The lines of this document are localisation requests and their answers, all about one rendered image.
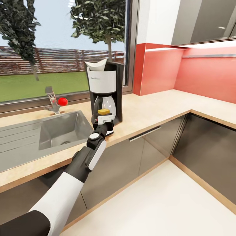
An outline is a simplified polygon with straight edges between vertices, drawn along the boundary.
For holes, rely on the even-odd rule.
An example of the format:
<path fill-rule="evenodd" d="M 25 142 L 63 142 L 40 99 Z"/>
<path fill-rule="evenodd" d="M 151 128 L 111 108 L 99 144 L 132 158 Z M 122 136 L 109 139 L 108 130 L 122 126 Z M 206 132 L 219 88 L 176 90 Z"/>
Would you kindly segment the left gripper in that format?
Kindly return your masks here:
<path fill-rule="evenodd" d="M 93 129 L 96 130 L 98 128 L 104 129 L 106 133 L 107 133 L 107 131 L 112 131 L 113 130 L 113 121 L 105 122 L 103 125 L 99 125 L 98 122 L 94 123 Z"/>

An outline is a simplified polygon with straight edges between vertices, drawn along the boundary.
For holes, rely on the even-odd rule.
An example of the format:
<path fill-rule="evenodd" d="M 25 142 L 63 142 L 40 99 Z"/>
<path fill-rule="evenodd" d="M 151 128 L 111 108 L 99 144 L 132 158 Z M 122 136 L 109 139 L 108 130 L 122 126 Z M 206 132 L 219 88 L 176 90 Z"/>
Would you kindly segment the paper coffee filter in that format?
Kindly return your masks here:
<path fill-rule="evenodd" d="M 106 61 L 107 61 L 107 59 L 104 59 L 104 60 L 97 62 L 97 63 L 89 63 L 89 62 L 85 62 L 85 63 L 91 71 L 102 71 L 103 72 L 105 69 Z"/>

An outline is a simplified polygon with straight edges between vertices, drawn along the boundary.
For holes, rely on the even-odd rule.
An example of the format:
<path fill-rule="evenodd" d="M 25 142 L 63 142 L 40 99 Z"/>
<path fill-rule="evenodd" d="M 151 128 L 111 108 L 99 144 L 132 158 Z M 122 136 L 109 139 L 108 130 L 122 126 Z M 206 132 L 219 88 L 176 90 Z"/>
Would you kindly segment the bottle of coffee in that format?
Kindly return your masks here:
<path fill-rule="evenodd" d="M 110 110 L 109 109 L 101 109 L 101 110 L 98 110 L 98 113 L 96 114 L 96 116 L 97 117 L 99 117 L 99 116 L 110 116 L 110 115 L 112 115 L 112 113 L 110 113 Z M 106 121 L 104 121 L 104 122 L 111 122 L 112 120 L 106 120 Z M 107 133 L 106 133 L 106 136 L 105 137 L 107 137 L 107 136 L 109 136 L 109 135 L 111 135 L 111 134 L 113 134 L 114 133 L 114 131 L 112 130 L 112 131 L 107 131 Z"/>

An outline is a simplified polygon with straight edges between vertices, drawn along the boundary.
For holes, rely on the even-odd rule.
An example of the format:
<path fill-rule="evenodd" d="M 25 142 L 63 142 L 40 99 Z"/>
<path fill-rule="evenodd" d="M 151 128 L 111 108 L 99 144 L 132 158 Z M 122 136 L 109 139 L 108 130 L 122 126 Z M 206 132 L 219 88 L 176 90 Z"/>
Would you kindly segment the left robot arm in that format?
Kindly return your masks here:
<path fill-rule="evenodd" d="M 107 131 L 113 130 L 113 115 L 99 116 L 87 146 L 76 152 L 59 179 L 28 213 L 0 225 L 0 236 L 59 236 L 75 201 L 102 155 Z"/>

